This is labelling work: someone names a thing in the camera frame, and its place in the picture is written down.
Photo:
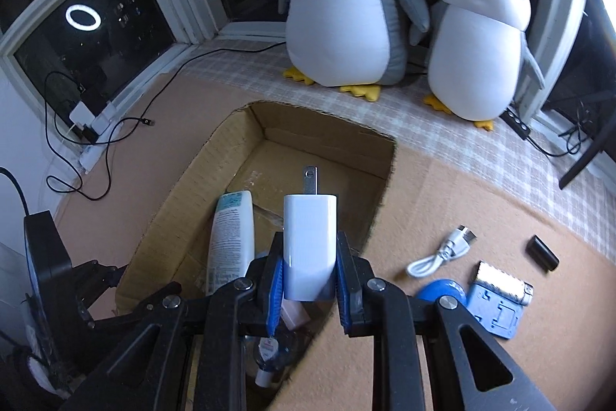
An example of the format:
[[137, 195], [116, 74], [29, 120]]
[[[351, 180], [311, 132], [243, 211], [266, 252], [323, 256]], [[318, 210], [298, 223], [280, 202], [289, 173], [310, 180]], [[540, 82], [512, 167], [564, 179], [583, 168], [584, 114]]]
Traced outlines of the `blue round tin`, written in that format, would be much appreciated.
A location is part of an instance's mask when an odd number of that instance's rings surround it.
[[456, 280], [451, 280], [451, 278], [433, 280], [415, 293], [416, 298], [426, 302], [435, 302], [442, 296], [452, 296], [461, 305], [467, 305], [465, 289]]

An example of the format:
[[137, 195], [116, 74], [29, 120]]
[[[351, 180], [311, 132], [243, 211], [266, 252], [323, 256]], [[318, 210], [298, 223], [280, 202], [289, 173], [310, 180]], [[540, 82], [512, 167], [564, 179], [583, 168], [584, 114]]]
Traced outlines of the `blue sanitizer bottle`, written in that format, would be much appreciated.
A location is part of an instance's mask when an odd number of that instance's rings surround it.
[[292, 357], [293, 349], [288, 340], [260, 338], [254, 349], [257, 364], [256, 385], [261, 388], [277, 387], [285, 368], [292, 362]]

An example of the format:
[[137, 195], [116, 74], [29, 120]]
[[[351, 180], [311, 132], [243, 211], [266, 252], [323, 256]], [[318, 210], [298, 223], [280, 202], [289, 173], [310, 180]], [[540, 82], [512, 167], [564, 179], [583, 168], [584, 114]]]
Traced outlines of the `pink cosmetic tube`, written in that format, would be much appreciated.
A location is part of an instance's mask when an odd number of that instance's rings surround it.
[[310, 316], [300, 302], [282, 299], [281, 318], [287, 330], [297, 330], [310, 321]]

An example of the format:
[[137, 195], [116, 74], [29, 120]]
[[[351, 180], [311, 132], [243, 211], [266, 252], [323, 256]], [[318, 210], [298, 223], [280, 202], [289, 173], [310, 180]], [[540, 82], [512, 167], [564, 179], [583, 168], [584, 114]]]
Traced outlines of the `white blue lotion bottle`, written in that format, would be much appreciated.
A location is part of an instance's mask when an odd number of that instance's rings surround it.
[[253, 198], [250, 191], [226, 193], [218, 199], [210, 236], [207, 295], [244, 277], [255, 258]]

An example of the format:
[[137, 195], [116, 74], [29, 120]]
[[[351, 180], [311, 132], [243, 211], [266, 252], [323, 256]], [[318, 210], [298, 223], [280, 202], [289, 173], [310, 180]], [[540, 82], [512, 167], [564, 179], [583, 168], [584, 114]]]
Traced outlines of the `black cylinder case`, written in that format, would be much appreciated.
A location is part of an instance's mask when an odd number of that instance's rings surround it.
[[525, 251], [544, 272], [553, 272], [560, 265], [557, 255], [537, 235], [528, 240]]

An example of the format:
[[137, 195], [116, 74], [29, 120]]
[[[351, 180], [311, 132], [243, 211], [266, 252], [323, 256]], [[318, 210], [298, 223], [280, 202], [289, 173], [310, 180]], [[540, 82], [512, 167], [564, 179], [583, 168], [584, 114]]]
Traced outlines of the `white wall charger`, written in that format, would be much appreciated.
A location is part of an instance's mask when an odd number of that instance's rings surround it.
[[293, 302], [334, 298], [337, 199], [318, 191], [317, 166], [303, 171], [304, 192], [284, 197], [283, 289]]

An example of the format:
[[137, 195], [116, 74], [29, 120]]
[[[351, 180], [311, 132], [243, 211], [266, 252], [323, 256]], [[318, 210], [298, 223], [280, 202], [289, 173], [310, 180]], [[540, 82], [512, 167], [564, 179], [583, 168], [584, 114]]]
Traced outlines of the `cardboard box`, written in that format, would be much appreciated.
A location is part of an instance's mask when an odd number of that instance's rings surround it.
[[179, 312], [146, 333], [157, 350], [151, 382], [179, 380], [198, 410], [243, 409], [241, 338], [280, 322], [284, 197], [315, 166], [336, 219], [362, 245], [394, 154], [384, 134], [306, 107], [253, 102], [220, 123], [151, 220], [116, 294], [129, 312], [181, 289]]

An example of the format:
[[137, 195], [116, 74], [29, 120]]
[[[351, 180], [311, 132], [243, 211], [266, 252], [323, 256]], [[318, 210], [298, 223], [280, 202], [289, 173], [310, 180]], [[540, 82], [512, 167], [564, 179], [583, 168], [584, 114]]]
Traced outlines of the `blue phone stand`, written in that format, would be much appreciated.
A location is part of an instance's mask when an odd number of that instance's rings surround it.
[[523, 305], [477, 284], [469, 289], [466, 307], [489, 333], [507, 340], [516, 336], [524, 310]]

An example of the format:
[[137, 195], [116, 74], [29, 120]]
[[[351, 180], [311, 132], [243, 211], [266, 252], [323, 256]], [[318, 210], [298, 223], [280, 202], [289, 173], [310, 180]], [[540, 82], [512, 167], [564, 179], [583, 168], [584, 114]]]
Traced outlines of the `patterned lighter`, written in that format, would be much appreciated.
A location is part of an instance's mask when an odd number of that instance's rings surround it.
[[517, 305], [529, 305], [534, 299], [534, 286], [532, 284], [484, 261], [478, 262], [474, 283], [507, 298]]

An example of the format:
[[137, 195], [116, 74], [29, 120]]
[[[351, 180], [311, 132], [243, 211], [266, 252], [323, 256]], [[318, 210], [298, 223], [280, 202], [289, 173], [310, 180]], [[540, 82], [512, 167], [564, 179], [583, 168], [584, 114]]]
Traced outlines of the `white power strip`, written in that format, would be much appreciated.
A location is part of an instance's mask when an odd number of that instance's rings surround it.
[[112, 102], [107, 102], [107, 106], [95, 116], [84, 102], [80, 101], [69, 115], [70, 120], [80, 128], [82, 134], [97, 134], [97, 139], [85, 146], [84, 151], [79, 157], [79, 165], [89, 173], [103, 154], [104, 147], [112, 135], [112, 125], [118, 118], [117, 107]]

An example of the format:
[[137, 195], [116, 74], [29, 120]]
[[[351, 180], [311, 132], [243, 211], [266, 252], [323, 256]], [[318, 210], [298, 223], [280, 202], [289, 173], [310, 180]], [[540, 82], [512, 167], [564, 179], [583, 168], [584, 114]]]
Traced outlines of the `checkered cloth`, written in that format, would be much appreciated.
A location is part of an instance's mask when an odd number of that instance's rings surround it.
[[502, 120], [493, 131], [477, 129], [455, 117], [434, 112], [416, 82], [387, 87], [376, 102], [307, 86], [284, 77], [289, 67], [282, 46], [248, 41], [213, 41], [190, 51], [183, 77], [224, 84], [264, 98], [300, 104], [368, 125], [405, 146], [472, 173], [522, 200], [572, 230], [606, 255], [615, 256], [615, 194], [585, 170], [566, 189], [559, 179], [573, 163], [535, 131], [521, 140]]

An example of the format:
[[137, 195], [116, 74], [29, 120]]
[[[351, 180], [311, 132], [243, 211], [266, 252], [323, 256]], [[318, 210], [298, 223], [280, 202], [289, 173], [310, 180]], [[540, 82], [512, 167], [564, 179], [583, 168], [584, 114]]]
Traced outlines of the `small plush penguin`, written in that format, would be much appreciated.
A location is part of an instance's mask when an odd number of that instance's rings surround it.
[[545, 77], [528, 46], [531, 0], [439, 0], [432, 6], [424, 103], [491, 131], [524, 70]]

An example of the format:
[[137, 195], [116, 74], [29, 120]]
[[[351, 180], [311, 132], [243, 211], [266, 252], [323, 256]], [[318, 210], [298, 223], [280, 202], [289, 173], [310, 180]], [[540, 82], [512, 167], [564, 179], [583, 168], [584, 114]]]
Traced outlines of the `large plush penguin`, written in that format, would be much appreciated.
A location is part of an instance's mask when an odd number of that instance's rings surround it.
[[426, 0], [278, 0], [287, 17], [284, 76], [368, 102], [399, 84], [411, 31], [430, 27]]

